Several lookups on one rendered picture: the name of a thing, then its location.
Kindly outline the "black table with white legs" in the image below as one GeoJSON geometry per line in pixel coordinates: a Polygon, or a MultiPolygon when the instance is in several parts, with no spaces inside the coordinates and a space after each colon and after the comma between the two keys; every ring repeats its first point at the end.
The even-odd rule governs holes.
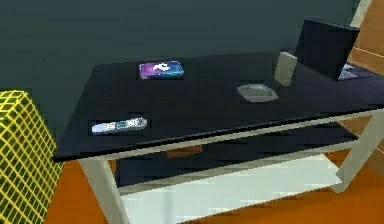
{"type": "Polygon", "coordinates": [[[384,77],[299,72],[277,86],[265,54],[182,60],[179,80],[136,63],[94,67],[54,154],[76,160],[109,224],[181,224],[330,187],[345,190],[384,140],[384,77]],[[237,88],[274,87],[252,103],[237,88]],[[142,130],[93,134],[143,117],[142,130]]]}

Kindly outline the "grey shallow dish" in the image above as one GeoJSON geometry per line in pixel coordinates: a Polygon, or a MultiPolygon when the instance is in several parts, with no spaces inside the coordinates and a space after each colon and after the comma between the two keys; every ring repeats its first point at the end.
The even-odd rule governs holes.
{"type": "Polygon", "coordinates": [[[252,103],[264,103],[279,98],[277,93],[264,84],[246,84],[237,88],[238,93],[252,103]]]}

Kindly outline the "white remote control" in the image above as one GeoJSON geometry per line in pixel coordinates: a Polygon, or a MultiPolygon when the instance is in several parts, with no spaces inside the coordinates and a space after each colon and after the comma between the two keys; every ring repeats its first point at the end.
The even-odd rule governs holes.
{"type": "Polygon", "coordinates": [[[137,117],[128,120],[95,124],[91,127],[91,132],[93,134],[110,134],[130,130],[142,130],[147,124],[148,121],[146,118],[137,117]]]}

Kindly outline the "cream box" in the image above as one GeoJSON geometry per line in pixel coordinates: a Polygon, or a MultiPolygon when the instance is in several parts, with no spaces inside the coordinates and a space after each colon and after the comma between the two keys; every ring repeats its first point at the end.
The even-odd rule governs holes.
{"type": "Polygon", "coordinates": [[[279,54],[274,79],[282,86],[289,86],[297,65],[297,57],[289,52],[279,54]]]}

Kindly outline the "black laptop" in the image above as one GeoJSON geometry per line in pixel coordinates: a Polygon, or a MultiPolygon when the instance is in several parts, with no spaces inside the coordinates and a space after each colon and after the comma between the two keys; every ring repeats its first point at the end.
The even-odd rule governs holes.
{"type": "Polygon", "coordinates": [[[298,71],[322,75],[332,81],[370,78],[347,62],[360,29],[314,18],[303,22],[295,49],[298,71]]]}

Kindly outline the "yellow mesh bin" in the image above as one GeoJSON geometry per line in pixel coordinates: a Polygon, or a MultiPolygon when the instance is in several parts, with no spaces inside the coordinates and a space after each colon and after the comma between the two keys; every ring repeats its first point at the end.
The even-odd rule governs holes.
{"type": "Polygon", "coordinates": [[[30,95],[0,92],[0,224],[43,224],[63,165],[30,95]]]}

